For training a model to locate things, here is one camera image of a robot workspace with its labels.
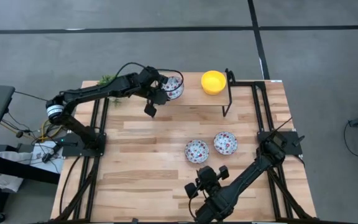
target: white bowl with red pattern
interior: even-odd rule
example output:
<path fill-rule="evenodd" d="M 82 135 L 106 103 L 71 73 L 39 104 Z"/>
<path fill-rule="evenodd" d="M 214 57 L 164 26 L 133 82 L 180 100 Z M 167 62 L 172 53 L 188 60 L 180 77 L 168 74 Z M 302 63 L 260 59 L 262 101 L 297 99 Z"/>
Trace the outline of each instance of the white bowl with red pattern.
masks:
<path fill-rule="evenodd" d="M 195 139 L 187 143 L 185 148 L 187 159 L 192 163 L 202 163 L 209 156 L 208 145 L 199 139 Z"/>
<path fill-rule="evenodd" d="M 238 141 L 232 133 L 223 131 L 215 136 L 214 147 L 220 154 L 231 155 L 237 151 Z"/>
<path fill-rule="evenodd" d="M 183 93 L 183 90 L 185 90 L 184 83 L 179 86 L 181 82 L 182 79 L 180 77 L 169 77 L 167 84 L 162 84 L 162 89 L 167 92 L 170 100 L 178 98 Z"/>

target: yellow bowl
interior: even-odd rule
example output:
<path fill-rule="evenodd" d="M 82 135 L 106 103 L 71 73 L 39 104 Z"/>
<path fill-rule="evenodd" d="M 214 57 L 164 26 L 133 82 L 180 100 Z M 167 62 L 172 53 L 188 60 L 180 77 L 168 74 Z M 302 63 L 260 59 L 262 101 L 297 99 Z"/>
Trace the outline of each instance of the yellow bowl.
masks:
<path fill-rule="evenodd" d="M 201 77 L 201 85 L 209 95 L 220 93 L 226 86 L 226 77 L 218 71 L 208 71 Z"/>

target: concrete floor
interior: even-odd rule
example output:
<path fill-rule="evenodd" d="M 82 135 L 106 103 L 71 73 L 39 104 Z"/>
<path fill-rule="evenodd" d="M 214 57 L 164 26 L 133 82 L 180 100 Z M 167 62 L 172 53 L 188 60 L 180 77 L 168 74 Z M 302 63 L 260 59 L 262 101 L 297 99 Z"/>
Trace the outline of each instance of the concrete floor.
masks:
<path fill-rule="evenodd" d="M 358 1 L 254 0 L 260 26 L 358 25 Z M 250 26 L 247 1 L 0 0 L 0 29 Z M 358 222 L 358 158 L 342 132 L 358 116 L 358 30 L 262 31 L 271 79 L 284 81 L 318 216 Z M 0 35 L 0 84 L 51 98 L 136 61 L 182 71 L 234 71 L 261 79 L 252 31 Z M 30 127 L 44 103 L 14 95 L 11 113 Z M 358 129 L 347 132 L 358 153 Z M 15 145 L 0 128 L 0 144 Z M 9 197 L 5 223 L 50 216 L 55 185 L 25 181 Z"/>

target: small bowl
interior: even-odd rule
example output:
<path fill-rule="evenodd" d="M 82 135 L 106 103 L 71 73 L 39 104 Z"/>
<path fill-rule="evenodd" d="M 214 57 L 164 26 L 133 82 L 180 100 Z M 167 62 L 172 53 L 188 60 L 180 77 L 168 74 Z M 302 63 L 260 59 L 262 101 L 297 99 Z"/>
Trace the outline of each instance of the small bowl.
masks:
<path fill-rule="evenodd" d="M 209 156 L 208 145 L 199 139 L 195 139 L 187 143 L 185 148 L 187 159 L 192 163 L 202 163 Z"/>
<path fill-rule="evenodd" d="M 223 131 L 215 136 L 214 147 L 220 154 L 231 155 L 237 151 L 238 142 L 232 133 Z"/>
<path fill-rule="evenodd" d="M 162 84 L 162 89 L 167 92 L 167 95 L 170 100 L 178 98 L 183 93 L 183 90 L 185 90 L 184 83 L 182 83 L 181 86 L 178 88 L 181 82 L 182 79 L 180 77 L 169 77 L 167 84 Z"/>
<path fill-rule="evenodd" d="M 201 86 L 209 95 L 220 93 L 226 86 L 226 77 L 218 71 L 208 71 L 201 77 Z"/>

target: green plant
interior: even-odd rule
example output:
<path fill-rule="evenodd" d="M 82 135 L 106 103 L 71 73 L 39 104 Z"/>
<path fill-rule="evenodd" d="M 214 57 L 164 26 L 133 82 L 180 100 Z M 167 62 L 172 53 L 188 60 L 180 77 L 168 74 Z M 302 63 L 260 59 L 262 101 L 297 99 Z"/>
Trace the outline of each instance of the green plant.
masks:
<path fill-rule="evenodd" d="M 113 81 L 116 77 L 117 75 L 103 75 L 102 78 L 99 80 L 98 85 L 105 85 Z M 121 103 L 119 98 L 109 97 L 109 100 L 114 103 L 114 106 L 118 106 Z"/>

